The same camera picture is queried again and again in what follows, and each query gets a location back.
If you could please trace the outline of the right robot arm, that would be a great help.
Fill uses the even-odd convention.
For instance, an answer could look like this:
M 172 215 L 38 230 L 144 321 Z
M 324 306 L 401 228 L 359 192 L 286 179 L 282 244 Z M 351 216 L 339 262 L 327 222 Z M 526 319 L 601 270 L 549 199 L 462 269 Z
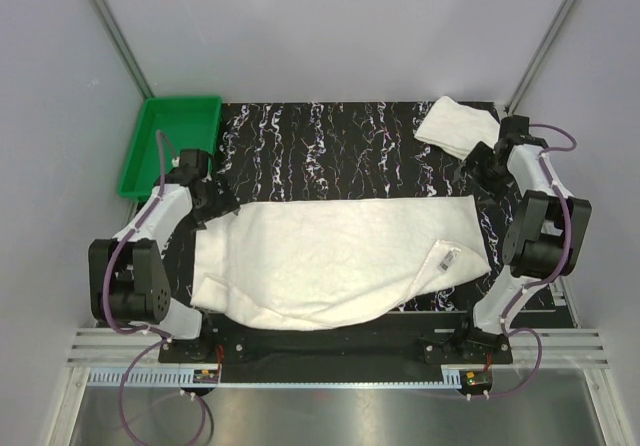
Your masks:
M 492 199 L 517 186 L 521 201 L 506 232 L 503 269 L 454 330 L 445 349 L 466 362 L 505 353 L 511 324 L 530 298 L 575 268 L 592 206 L 575 197 L 549 161 L 553 147 L 531 134 L 525 116 L 506 116 L 494 146 L 479 142 L 454 173 L 471 176 Z

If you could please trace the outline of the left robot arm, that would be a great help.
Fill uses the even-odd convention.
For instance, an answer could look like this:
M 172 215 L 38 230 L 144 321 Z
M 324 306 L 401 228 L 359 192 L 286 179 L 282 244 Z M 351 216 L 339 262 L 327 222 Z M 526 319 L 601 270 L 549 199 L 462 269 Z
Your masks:
M 192 233 L 240 205 L 209 152 L 184 149 L 154 183 L 149 200 L 108 239 L 88 249 L 93 317 L 116 334 L 156 335 L 194 362 L 219 353 L 211 321 L 172 296 L 161 252 L 180 225 Z

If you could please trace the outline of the large white towel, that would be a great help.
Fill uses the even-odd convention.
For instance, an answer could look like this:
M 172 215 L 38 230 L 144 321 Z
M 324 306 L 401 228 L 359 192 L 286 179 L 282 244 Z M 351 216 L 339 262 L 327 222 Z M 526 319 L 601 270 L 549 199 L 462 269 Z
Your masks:
M 191 303 L 250 328 L 327 330 L 489 270 L 469 196 L 253 202 L 198 232 Z

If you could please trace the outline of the small white towel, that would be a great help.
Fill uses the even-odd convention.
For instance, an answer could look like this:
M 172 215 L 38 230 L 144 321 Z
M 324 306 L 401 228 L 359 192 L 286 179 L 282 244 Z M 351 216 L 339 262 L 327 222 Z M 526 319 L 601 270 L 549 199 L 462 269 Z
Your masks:
M 480 142 L 492 148 L 498 141 L 499 130 L 499 122 L 488 111 L 443 96 L 430 107 L 414 138 L 465 160 Z

